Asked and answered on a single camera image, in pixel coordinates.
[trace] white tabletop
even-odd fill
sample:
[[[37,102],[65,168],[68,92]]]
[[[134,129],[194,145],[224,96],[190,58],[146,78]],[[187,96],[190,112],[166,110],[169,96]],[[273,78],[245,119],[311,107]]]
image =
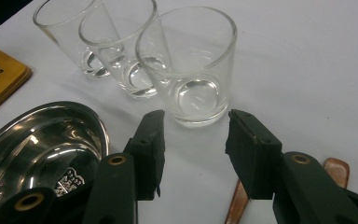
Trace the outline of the white tabletop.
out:
[[[0,128],[38,105],[75,101],[99,114],[111,152],[121,152],[161,101],[131,99],[111,77],[83,76],[33,24],[39,3],[0,26],[0,50],[34,71],[0,106]],[[346,161],[349,189],[358,193],[358,1],[158,0],[159,14],[184,6],[218,8],[238,26],[229,108],[254,114],[283,152]],[[189,130],[166,115],[161,197],[139,203],[139,223],[224,223],[237,181],[225,154],[228,121]],[[271,206],[250,202],[241,223],[276,223]]]

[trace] metal bowl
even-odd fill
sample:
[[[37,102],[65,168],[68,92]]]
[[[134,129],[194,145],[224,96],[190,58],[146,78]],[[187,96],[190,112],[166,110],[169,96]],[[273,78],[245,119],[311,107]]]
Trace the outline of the metal bowl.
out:
[[[73,102],[34,108],[0,130],[0,205],[35,187],[62,196],[92,180],[107,154],[107,132],[90,108]]]

